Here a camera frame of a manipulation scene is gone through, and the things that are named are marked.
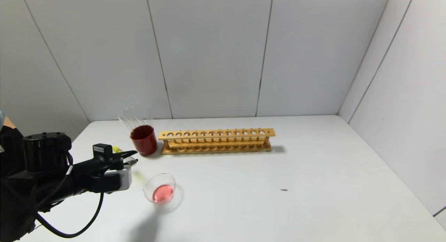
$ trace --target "panel seam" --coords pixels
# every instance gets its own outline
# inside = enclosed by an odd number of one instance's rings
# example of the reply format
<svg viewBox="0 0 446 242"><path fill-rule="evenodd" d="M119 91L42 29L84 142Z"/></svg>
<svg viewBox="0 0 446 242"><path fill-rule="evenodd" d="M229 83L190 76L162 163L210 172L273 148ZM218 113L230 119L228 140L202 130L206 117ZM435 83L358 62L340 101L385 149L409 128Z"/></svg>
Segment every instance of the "panel seam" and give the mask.
<svg viewBox="0 0 446 242"><path fill-rule="evenodd" d="M353 114L352 114L350 120L348 121L348 124L350 124L350 122L352 121L353 117L355 116L356 111L358 110L359 106L361 105L361 102L363 101L365 95L367 94L368 89L370 88L370 85L373 83L373 80L375 79L376 74L378 73L379 69L381 68L381 65L383 64L384 59L385 59L386 56L387 56L387 53L389 52L390 48L392 47L392 44L393 44L393 41L395 40L396 35L397 35L398 32L400 31L401 24L403 24L404 18L406 17L407 11L409 10L409 7L410 7L411 4L412 4L412 0L409 1L409 4L407 5L406 11L404 12L403 18L401 18L400 24L398 25L398 28L397 28L397 30L395 31L395 34L393 35L393 38L392 38L392 40L390 41L389 46L387 47L386 53L384 54L383 58L381 59L381 62L379 63L378 68L376 69L375 74L374 74L373 77L371 78L370 83L368 84L366 90L364 91L364 94L362 95L360 102L359 102L358 105L356 106L356 109L355 109L355 111L353 112Z"/></svg>
<svg viewBox="0 0 446 242"><path fill-rule="evenodd" d="M271 13L272 13L272 0L271 0L271 4L269 5L268 26L266 27L265 48L263 50L262 69L261 69L261 72L260 72L259 92L258 92L258 95L257 95L257 106L255 107L255 116L257 116L257 112L259 110L260 89L261 89L261 86L262 86L263 67L265 66L266 44L268 43L268 33L269 33L269 23L271 21Z"/></svg>
<svg viewBox="0 0 446 242"><path fill-rule="evenodd" d="M341 107L339 108L338 113L337 113L336 115L339 115L339 112L341 112L341 108L342 108L342 106L344 105L345 100L347 99L348 93L349 93L350 90L352 89L353 84L355 83L355 80L356 80L356 78L358 77L358 73L359 73L359 71L360 71L360 69L361 69L361 66L362 66L364 60L365 60L365 57L366 57L367 52L368 52L368 50L369 50L369 48L370 48L371 42L373 41L373 37L375 37L376 31L378 30L379 23L381 23L381 20L382 20L383 15L384 15L384 11L386 10L388 4L389 4L389 0L386 0L385 5L384 5L384 9L383 9L383 11L381 12L381 15L379 16L378 23L377 23L376 26L375 26L375 30L373 31L373 34L372 34L371 37L370 37L370 40L369 40L368 45L367 45L367 48L366 48L366 50L365 50L365 52L364 52L364 55L363 55L363 57L362 57L362 59L361 59L361 63L360 63L360 65L358 66L358 69L356 70L355 77L354 77L352 83L350 84L350 87L349 87L349 89L348 89L348 91L347 91L347 95L346 95L346 97L344 98L344 101L342 102Z"/></svg>
<svg viewBox="0 0 446 242"><path fill-rule="evenodd" d="M32 21L34 22L35 26L37 27L37 30L39 31L39 34L40 34L40 36L42 37L43 42L44 42L45 45L46 45L46 48L47 48L48 51L49 51L49 54L50 54L51 57L53 58L54 63L55 63L56 66L57 66L57 69L59 69L60 74L62 75L63 79L65 80L65 83L67 83L68 88L70 89L71 93L73 94L73 97L75 98L76 102L78 103L79 107L81 108L82 113L85 115L85 118L87 119L88 123L91 123L91 121L89 120L88 116L87 116L86 113L85 113L85 110L82 108L82 105L80 104L78 98L76 97L76 94L74 93L73 89L71 88L70 84L68 83L67 78L66 78L65 75L63 74L62 69L60 68L59 64L57 63L56 58L54 57L53 53L51 52L51 49L49 49L49 45L48 45L48 43L46 42L45 37L43 37L42 31L40 30L39 25L37 24L37 21L36 21L35 18L34 18L34 15L32 15L32 12L31 12L31 9L29 8L28 3L26 2L26 0L23 0L23 1L24 1L25 5L26 5L26 8L28 9L29 14L31 15Z"/></svg>
<svg viewBox="0 0 446 242"><path fill-rule="evenodd" d="M164 87L166 88L167 101L169 102L170 115L171 115L171 117L173 119L174 118L174 113L172 112L172 105L170 104L169 91L167 91L166 77L164 75L163 63L161 61L160 49L158 47L158 40L156 39L155 26L153 25L153 19L152 19L152 12L150 11L150 5L148 3L148 0L146 0L146 1L147 1L148 15L150 17L150 23L152 24L153 37L155 38L156 51L158 52L158 58L160 60L161 73L163 74Z"/></svg>

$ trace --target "pink liquid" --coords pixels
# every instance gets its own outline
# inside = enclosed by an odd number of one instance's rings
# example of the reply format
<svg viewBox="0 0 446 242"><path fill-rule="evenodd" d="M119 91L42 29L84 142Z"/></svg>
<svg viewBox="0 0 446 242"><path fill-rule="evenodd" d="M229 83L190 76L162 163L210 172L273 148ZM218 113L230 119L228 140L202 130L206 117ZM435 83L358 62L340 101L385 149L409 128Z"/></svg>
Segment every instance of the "pink liquid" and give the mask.
<svg viewBox="0 0 446 242"><path fill-rule="evenodd" d="M165 204L172 199L172 195L174 194L174 190L170 185L163 184L156 188L153 192L153 202L157 204Z"/></svg>

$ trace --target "person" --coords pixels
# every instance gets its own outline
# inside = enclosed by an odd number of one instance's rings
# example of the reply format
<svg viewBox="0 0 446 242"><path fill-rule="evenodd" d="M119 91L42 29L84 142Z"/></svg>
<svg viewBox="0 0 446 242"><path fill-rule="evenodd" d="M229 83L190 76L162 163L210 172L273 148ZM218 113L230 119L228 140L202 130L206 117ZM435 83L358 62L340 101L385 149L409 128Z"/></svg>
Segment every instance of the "person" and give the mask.
<svg viewBox="0 0 446 242"><path fill-rule="evenodd" d="M0 109L0 178L25 169L23 135Z"/></svg>

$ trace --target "black cable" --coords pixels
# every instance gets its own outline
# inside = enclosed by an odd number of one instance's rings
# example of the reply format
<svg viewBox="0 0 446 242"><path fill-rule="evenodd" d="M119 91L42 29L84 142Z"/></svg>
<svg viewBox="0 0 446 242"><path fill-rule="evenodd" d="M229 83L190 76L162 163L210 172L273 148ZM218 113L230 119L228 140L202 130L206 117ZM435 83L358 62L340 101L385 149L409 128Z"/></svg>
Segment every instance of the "black cable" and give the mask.
<svg viewBox="0 0 446 242"><path fill-rule="evenodd" d="M3 186L5 186L6 189L9 190L9 192L19 201L19 203L35 218L37 219L43 226L45 226L46 229L48 229L50 232L56 234L59 237L64 237L66 239L71 239L73 237L77 237L80 234L82 234L83 232L85 232L90 226L91 224L94 222L94 220L96 219L96 217L99 214L99 211L101 210L101 206L102 206L102 201L104 200L104 193L101 192L101 196L99 198L99 204L98 204L98 208L96 209L96 212L94 213L94 216L91 218L91 220L88 222L88 224L80 231L76 232L75 234L65 234L59 230L57 230L56 228L54 228L52 225L50 225L36 210L34 210L32 207L29 207L27 204L25 204L21 197L18 195L18 193L11 188L11 186L9 186L7 183L4 182L3 179L1 179L1 184Z"/></svg>
<svg viewBox="0 0 446 242"><path fill-rule="evenodd" d="M73 157L71 156L70 152L67 151L67 160L69 163L69 166L73 166ZM56 192L60 189L60 187L62 186L62 184L65 182L65 180L67 180L69 174L66 174L62 180L59 182L59 184L57 185L56 188L54 188L54 190L47 195L45 198L42 199L42 201L40 201L37 206L35 207L36 210L39 210L40 207L42 207L44 204L46 204L46 202L48 202L48 200L54 196L54 194L56 194Z"/></svg>

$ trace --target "test tube rack peg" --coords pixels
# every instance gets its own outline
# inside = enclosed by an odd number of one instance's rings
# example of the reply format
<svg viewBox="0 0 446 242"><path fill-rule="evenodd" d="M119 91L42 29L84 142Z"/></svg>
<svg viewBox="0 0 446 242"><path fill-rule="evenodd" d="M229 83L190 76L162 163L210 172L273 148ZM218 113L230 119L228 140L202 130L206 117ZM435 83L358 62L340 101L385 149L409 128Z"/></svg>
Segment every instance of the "test tube rack peg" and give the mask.
<svg viewBox="0 0 446 242"><path fill-rule="evenodd" d="M201 154L271 151L269 137L274 129L215 129L161 131L161 154Z"/></svg>

